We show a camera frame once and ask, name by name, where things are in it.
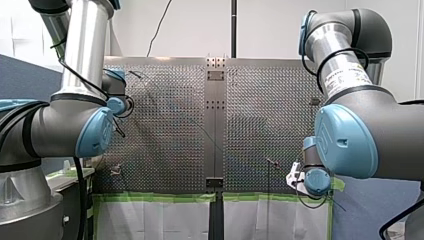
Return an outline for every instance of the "perforated metal panel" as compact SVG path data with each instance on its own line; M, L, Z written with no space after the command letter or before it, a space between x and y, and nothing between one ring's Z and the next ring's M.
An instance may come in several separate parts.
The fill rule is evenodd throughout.
M228 60L225 190L292 193L285 176L313 135L320 97L300 61Z
M213 151L223 151L226 191L292 193L285 175L303 139L313 135L319 106L311 99L321 98L300 61L228 59L226 89L206 84L205 59L110 58L106 65L136 71L142 79L127 74L136 108L120 122L127 137L115 134L102 160L97 192L204 192L205 172L211 172L205 159L216 167L222 161ZM226 96L215 99L221 106L216 111L224 114L209 114L206 121L205 99L211 96ZM217 136L224 136L223 148L205 147L210 141L216 146Z
M96 176L97 192L204 192L204 59L111 58L136 108L118 121ZM142 76L137 78L128 71Z

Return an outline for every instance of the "screw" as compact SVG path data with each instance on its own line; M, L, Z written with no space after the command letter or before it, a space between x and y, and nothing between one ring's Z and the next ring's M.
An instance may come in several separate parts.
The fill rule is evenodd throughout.
M62 219L62 226L65 226L69 222L69 216L63 216Z

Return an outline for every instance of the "black cable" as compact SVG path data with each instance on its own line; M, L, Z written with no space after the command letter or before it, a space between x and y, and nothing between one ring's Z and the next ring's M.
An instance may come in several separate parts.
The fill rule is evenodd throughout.
M324 68L324 65L328 61L330 61L333 57L335 57L335 56L337 56L337 55L339 55L339 54L341 54L343 52L354 52L356 54L362 55L364 57L364 59L365 59L364 69L367 69L368 68L368 64L370 62L370 59L369 59L368 55L364 51L362 51L361 49L359 49L359 48L352 48L352 47L350 47L350 48L340 49L340 50L337 50L337 51L334 51L334 52L330 53L327 57L324 58L324 60L322 60L321 64L318 67L318 71L316 73L317 86L318 86L318 89L319 89L319 91L321 93L323 93L323 91L322 91L322 86L321 86L321 82L320 82L320 75L321 75L322 69Z
M424 198L421 199L420 201L416 202L414 205L412 205L411 207L407 208L405 211L401 212L400 214L398 214L394 218L390 219L387 223L385 223L383 226L381 226L380 230L378 231L378 233L380 235L380 238L383 239L383 240L386 240L386 237L384 236L384 233L386 232L386 230L390 226L392 226L394 223L396 223L397 221L401 220L402 218L408 216L409 214L411 214L412 212L414 212L418 208L422 207L423 205L424 205Z
M414 105L414 104L424 104L424 99L410 100L406 102L399 103L400 105Z
M128 100L128 103L130 104L130 107L129 107L130 110L124 116L117 116L117 118L127 118L127 117L129 117L134 112L134 108L135 108L134 99L132 97L130 97L130 96L126 96L126 98Z
M63 58L59 58L59 63L66 68L68 71L70 71L72 74L74 74L75 76L77 76L84 84L89 85L90 87L96 89L97 91L99 91L101 94L103 94L106 97L106 101L109 99L109 94L105 91L103 91L103 89L99 88L98 86L96 86L95 84L93 84L92 82L88 81L87 79L85 79L83 76L81 76L77 71L75 71L74 69L72 69L68 64L66 64L65 60Z
M8 124L5 124L4 127L0 128L0 152L1 149L3 148L3 144L6 141L6 137L8 136L9 132L13 129L14 126L16 126L16 124L21 121L23 118L25 118L26 116L28 116L29 114L34 113L35 111L37 111L38 109L42 108L42 107L46 107L48 106L49 103L47 102L36 102L36 104L32 105L30 108L19 108L17 109L17 115L20 114L19 117L9 117L9 119L6 119L6 121L8 122Z
M171 2L172 2L172 0L168 1L168 4L166 5L165 11L163 12L162 18L159 21L158 27L156 29L156 33L153 36L152 40L150 41L149 51L147 51L147 57L150 56L150 51L152 51L153 41L155 41L156 37L158 36L160 26L162 25L162 21L165 18L166 12L168 12L168 8L169 8L169 5L171 5Z
M116 132L119 133L119 135L121 135L122 138L125 138L125 132L122 131L121 127L119 126L118 122L116 121L115 118L113 118L113 122L115 122L115 127L116 127Z
M50 49L52 49L52 48L57 48L57 47L59 47L60 45L62 45L62 44L64 44L64 43L66 43L67 38L68 38L68 35L65 35L65 37L64 37L64 38L62 38L62 40L60 40L58 43L53 44L52 46L50 46Z
M121 75L117 74L115 71L112 71L112 70L107 69L107 68L103 68L103 71L106 71L108 73L112 73L115 77L117 77L117 78L121 79L123 82L125 82L125 79Z
M308 25L309 25L309 19L311 18L312 14L317 13L315 10L310 10L308 14L306 15L305 19L305 29L303 31L303 39L302 39L302 65L305 68L306 71L308 71L311 75L316 76L316 73L314 73L309 67L306 65L305 61L305 52L306 52L306 37L308 36Z
M80 222L77 240L84 238L85 221L87 219L87 188L85 187L84 175L79 158L74 157L75 169L77 171L78 188L80 194Z

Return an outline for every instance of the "metal bracket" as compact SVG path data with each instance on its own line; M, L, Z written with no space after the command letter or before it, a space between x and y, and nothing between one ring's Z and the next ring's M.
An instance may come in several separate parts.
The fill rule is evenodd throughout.
M224 81L224 71L208 71L208 81Z
M321 103L321 100L317 97L311 97L311 101L309 102L309 105L311 106L318 106Z
M224 179L222 177L206 178L207 188L222 188L223 186L224 186Z

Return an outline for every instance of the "metal rod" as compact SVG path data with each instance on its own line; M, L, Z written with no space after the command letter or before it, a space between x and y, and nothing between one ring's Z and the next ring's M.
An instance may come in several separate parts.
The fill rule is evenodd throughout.
M231 0L231 58L237 58L237 0Z

